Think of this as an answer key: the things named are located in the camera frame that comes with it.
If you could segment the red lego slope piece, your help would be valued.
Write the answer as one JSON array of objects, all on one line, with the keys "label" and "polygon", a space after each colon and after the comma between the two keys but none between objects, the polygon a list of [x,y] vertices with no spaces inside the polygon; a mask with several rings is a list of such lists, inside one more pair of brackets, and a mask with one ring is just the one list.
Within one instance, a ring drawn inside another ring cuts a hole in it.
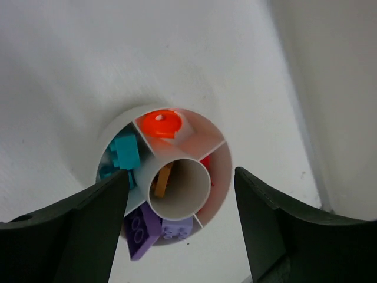
[{"label": "red lego slope piece", "polygon": [[210,171],[210,156],[206,156],[205,158],[200,160],[200,163],[206,168],[206,170]]}]

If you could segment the dark purple lego brick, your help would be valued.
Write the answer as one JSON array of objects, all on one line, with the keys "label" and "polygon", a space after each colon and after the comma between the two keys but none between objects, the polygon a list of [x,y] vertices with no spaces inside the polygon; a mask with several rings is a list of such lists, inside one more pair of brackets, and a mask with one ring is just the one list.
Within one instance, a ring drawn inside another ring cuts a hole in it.
[{"label": "dark purple lego brick", "polygon": [[123,219],[131,261],[138,261],[162,233],[160,218],[145,202]]}]

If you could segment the tan lego plate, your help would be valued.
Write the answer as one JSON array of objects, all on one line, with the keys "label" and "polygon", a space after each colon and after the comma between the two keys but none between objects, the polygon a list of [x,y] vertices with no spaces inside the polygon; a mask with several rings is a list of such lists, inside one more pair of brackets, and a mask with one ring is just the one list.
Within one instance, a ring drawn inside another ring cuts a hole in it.
[{"label": "tan lego plate", "polygon": [[173,165],[174,162],[168,163],[167,165],[163,166],[156,174],[151,185],[154,196],[158,198],[164,197]]}]

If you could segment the teal long lego brick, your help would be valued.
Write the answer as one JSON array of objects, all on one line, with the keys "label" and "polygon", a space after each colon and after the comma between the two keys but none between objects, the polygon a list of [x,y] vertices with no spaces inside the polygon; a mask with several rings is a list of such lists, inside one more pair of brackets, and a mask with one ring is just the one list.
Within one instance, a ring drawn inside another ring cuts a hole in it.
[{"label": "teal long lego brick", "polygon": [[131,170],[140,166],[137,139],[134,134],[116,137],[114,139],[114,149],[117,155],[117,158],[113,159],[116,162],[116,167]]}]

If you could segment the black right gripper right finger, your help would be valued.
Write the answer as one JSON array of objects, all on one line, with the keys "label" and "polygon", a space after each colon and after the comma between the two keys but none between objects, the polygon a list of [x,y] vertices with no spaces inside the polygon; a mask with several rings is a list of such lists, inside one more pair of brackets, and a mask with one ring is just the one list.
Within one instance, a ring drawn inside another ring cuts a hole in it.
[{"label": "black right gripper right finger", "polygon": [[376,222],[325,212],[242,167],[234,188],[253,282],[375,282]]}]

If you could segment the orange round lego piece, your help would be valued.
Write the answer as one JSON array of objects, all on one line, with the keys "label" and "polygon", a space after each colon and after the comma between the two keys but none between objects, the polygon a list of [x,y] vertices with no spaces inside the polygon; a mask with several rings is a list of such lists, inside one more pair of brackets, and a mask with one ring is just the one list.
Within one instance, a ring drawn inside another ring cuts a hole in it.
[{"label": "orange round lego piece", "polygon": [[173,139],[183,125],[173,110],[162,109],[147,113],[141,121],[141,131],[150,137]]}]

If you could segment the lavender square lego plate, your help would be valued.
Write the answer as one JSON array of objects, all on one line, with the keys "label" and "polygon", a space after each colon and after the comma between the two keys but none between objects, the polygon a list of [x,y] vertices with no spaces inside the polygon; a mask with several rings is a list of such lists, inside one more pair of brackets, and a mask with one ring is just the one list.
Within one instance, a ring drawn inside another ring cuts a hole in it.
[{"label": "lavender square lego plate", "polygon": [[162,219],[162,236],[164,239],[186,239],[190,236],[193,229],[193,217],[180,221]]}]

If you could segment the teal small lego brick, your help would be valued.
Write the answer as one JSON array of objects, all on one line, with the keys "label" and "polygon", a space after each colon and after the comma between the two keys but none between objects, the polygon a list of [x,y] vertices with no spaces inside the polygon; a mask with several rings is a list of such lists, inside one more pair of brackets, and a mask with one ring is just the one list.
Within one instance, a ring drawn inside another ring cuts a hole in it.
[{"label": "teal small lego brick", "polygon": [[[112,156],[112,152],[109,150],[109,148],[106,148],[104,154],[102,155],[100,163],[98,165],[97,176],[96,176],[97,182],[103,179],[106,179],[107,177],[115,173],[116,171],[120,170],[119,167],[114,166],[111,156]],[[128,170],[128,179],[129,179],[129,189],[132,190],[136,188],[137,184],[135,181],[133,169]]]}]

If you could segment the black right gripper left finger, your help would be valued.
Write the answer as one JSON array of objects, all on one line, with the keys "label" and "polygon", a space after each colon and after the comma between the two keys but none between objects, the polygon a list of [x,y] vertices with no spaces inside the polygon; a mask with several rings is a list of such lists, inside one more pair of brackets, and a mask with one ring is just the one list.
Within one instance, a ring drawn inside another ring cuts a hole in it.
[{"label": "black right gripper left finger", "polygon": [[120,170],[1,223],[1,282],[108,282],[128,200]]}]

